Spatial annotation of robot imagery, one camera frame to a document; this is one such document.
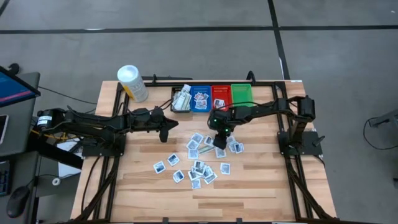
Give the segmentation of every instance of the black tray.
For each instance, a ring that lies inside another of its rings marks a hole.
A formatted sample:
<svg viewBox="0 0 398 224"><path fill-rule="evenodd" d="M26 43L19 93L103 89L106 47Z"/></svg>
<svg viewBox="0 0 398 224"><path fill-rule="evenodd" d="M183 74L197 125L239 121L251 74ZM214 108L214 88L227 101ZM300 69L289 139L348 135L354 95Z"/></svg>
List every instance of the black tray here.
<svg viewBox="0 0 398 224"><path fill-rule="evenodd" d="M182 87L172 87L172 103L174 100L174 94L178 91L181 91ZM184 111L179 111L179 110L173 110L173 105L170 106L170 111L174 113L189 113L191 110L184 110Z"/></svg>

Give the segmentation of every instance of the gray floor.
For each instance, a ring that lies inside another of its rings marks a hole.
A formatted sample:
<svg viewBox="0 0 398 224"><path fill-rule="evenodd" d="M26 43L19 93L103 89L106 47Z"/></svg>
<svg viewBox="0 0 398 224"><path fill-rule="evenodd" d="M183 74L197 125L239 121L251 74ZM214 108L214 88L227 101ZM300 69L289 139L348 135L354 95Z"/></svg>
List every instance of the gray floor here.
<svg viewBox="0 0 398 224"><path fill-rule="evenodd" d="M277 0L280 26L398 25L398 2ZM93 29L183 26L269 26L267 1L11 0L0 29ZM377 151L362 136L364 122L397 108L398 30L283 31L291 79L316 100L315 125L337 214L344 220L396 223L398 152ZM42 74L40 85L96 101L103 80L121 65L143 75L194 79L281 79L272 31L146 34L0 35L0 63ZM92 106L43 90L35 110ZM398 142L388 126L367 129L374 144ZM73 191L46 197L39 218L67 220ZM45 208L59 205L63 212Z"/></svg>

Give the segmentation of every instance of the green tray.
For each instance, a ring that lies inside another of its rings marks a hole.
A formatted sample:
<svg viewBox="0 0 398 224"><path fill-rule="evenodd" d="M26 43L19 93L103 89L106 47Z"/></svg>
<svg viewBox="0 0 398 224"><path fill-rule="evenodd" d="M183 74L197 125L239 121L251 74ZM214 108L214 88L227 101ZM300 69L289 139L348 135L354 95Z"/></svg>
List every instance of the green tray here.
<svg viewBox="0 0 398 224"><path fill-rule="evenodd" d="M253 102L253 93L251 91L250 84L232 84L232 102L240 103L240 102ZM237 106L252 106L252 103L242 103Z"/></svg>

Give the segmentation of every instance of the wooden table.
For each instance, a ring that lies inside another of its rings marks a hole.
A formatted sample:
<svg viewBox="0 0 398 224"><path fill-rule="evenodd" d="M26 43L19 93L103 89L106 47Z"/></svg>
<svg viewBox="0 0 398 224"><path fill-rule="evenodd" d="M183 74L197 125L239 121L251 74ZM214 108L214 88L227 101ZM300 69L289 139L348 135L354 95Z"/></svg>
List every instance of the wooden table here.
<svg viewBox="0 0 398 224"><path fill-rule="evenodd" d="M117 84L116 81L103 82L96 114L111 116ZM305 95L302 82L286 81L286 87L289 97ZM148 91L145 102L131 102L129 109L151 109L161 105L170 98L171 87L150 87ZM255 102L273 100L269 87L254 86L252 92ZM284 158L279 154L276 116L255 119L236 127L233 134L244 144L242 154L227 150L227 157L222 159L217 159L214 151L200 155L199 160L210 165L218 178L209 185L202 180L201 189L192 190L187 171L193 160L188 160L185 145L196 132L210 136L215 132L207 126L208 113L175 114L167 109L165 115L180 123L169 132L167 143L161 143L159 134L154 132L127 134L125 154L119 164L112 222L161 222L163 217L169 217L171 222L234 222L236 218L244 221L295 220ZM166 159L174 152L180 162L171 167ZM80 214L83 190L95 159L91 157L84 161L71 218ZM327 213L335 216L323 165L313 156L302 156L302 160L309 191ZM159 161L165 163L166 170L156 174L153 165ZM231 164L231 175L221 174L220 162ZM97 191L101 165L102 158L91 176L85 206ZM172 174L179 169L186 176L176 184ZM304 217L302 194L299 189L297 191ZM100 218L104 217L107 198L106 192Z"/></svg>

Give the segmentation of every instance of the white bottle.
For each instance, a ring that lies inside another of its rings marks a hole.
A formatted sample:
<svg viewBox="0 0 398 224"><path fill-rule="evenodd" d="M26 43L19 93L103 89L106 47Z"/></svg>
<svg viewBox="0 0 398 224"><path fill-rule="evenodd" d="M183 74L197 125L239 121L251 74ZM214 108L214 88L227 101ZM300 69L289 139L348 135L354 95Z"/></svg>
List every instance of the white bottle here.
<svg viewBox="0 0 398 224"><path fill-rule="evenodd" d="M139 103L148 98L148 91L139 74L138 68L133 65L125 65L118 71L118 79L126 93L135 102Z"/></svg>

